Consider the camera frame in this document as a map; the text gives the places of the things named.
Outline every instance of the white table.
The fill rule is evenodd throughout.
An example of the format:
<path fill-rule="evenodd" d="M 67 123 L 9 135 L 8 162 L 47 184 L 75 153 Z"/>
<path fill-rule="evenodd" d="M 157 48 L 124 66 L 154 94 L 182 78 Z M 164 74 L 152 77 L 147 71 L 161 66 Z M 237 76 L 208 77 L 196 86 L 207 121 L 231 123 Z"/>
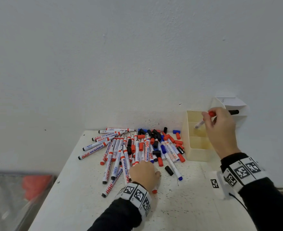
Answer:
<path fill-rule="evenodd" d="M 85 231 L 124 187 L 122 174 L 108 197 L 101 196 L 106 187 L 102 184 L 105 165 L 100 165 L 105 148 L 78 160 L 82 147 L 90 144 L 91 138 L 97 135 L 97 131 L 82 134 L 30 231 Z M 163 163 L 164 167 L 168 165 L 167 161 Z M 177 162 L 176 166 L 183 175 L 182 181 L 155 163 L 162 173 L 158 193 L 152 195 L 147 221 L 136 230 L 256 230 L 247 212 L 235 199 L 222 201 L 215 197 L 207 180 L 211 163 L 186 160 Z"/>

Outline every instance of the hand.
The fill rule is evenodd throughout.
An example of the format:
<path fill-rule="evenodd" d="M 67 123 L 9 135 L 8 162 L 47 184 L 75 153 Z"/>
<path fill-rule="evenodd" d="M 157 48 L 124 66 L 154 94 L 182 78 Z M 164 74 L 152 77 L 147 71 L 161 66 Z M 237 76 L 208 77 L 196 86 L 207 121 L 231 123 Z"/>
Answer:
<path fill-rule="evenodd" d="M 141 184 L 149 193 L 158 184 L 161 172 L 156 171 L 153 164 L 144 160 L 130 168 L 130 176 L 132 181 Z"/>
<path fill-rule="evenodd" d="M 221 107 L 209 109 L 216 113 L 217 117 L 211 121 L 208 112 L 202 112 L 205 120 L 208 138 L 219 157 L 224 157 L 241 152 L 237 147 L 236 123 L 230 113 Z"/>

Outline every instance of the beige storage box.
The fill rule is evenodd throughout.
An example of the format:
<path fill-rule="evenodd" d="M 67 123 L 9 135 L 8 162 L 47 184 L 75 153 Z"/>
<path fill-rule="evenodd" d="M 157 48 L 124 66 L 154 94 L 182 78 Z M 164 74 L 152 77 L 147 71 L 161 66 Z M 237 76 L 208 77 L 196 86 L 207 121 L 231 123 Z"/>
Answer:
<path fill-rule="evenodd" d="M 187 160 L 209 161 L 214 152 L 207 137 L 205 125 L 198 129 L 194 126 L 202 119 L 201 111 L 186 111 L 181 137 Z"/>

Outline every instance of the white wall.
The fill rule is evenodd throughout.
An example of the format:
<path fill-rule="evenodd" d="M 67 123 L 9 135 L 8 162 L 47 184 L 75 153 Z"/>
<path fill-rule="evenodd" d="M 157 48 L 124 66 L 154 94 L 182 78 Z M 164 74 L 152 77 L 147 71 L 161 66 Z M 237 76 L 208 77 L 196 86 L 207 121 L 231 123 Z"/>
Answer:
<path fill-rule="evenodd" d="M 84 129 L 214 95 L 251 107 L 240 148 L 283 185 L 283 0 L 0 0 L 0 170 L 59 173 Z"/>

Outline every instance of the black cable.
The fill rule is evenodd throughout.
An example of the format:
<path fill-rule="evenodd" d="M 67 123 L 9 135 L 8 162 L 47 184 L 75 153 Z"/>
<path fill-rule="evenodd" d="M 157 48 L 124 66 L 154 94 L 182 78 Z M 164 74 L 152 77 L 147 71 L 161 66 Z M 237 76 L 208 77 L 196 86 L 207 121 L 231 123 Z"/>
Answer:
<path fill-rule="evenodd" d="M 229 195 L 230 195 L 231 197 L 234 197 L 239 203 L 241 203 L 241 205 L 244 207 L 244 209 L 248 212 L 248 210 L 246 209 L 246 207 L 244 206 L 244 204 L 243 204 L 239 199 L 237 199 L 236 196 L 234 196 L 232 193 L 229 193 Z"/>

